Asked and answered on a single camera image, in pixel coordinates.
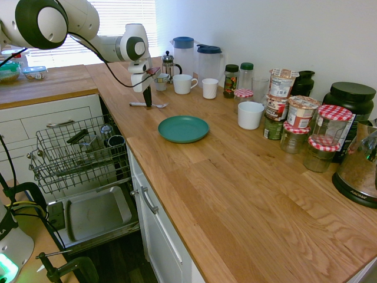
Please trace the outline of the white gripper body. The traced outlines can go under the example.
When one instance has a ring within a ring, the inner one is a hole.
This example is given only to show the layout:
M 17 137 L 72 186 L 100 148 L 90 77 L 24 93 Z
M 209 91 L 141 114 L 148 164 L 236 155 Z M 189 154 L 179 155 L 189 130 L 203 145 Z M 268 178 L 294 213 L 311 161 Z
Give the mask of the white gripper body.
M 150 67 L 148 60 L 134 61 L 128 66 L 128 72 L 131 74 L 131 85 L 136 93 L 142 93 L 153 82 L 152 75 L 147 73 Z

